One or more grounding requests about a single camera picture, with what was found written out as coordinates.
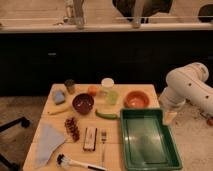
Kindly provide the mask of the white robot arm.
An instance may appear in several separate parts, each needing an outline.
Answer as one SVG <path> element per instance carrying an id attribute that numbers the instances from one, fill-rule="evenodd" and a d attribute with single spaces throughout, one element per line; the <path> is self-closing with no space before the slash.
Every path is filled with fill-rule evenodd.
<path id="1" fill-rule="evenodd" d="M 200 107 L 207 123 L 213 125 L 213 87 L 206 84 L 208 77 L 208 68 L 199 62 L 173 69 L 167 74 L 167 86 L 159 96 L 164 125 L 172 123 L 187 100 Z"/>

